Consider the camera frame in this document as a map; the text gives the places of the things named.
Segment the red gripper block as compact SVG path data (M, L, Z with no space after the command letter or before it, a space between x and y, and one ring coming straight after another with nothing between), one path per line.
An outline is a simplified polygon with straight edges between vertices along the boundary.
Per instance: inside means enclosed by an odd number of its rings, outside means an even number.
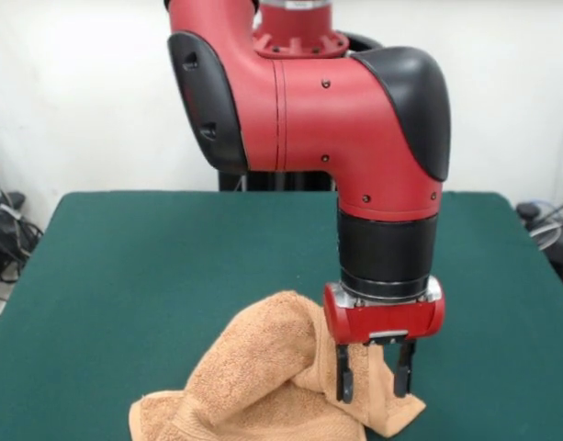
M435 277L428 279L427 289L417 300L403 303L362 300L332 282L324 288L323 311L328 331L338 344L335 348L336 400L349 404L354 395L348 345L402 341L405 342L400 345L394 373L394 394L404 398L411 392L415 340L440 331L445 319L445 294Z

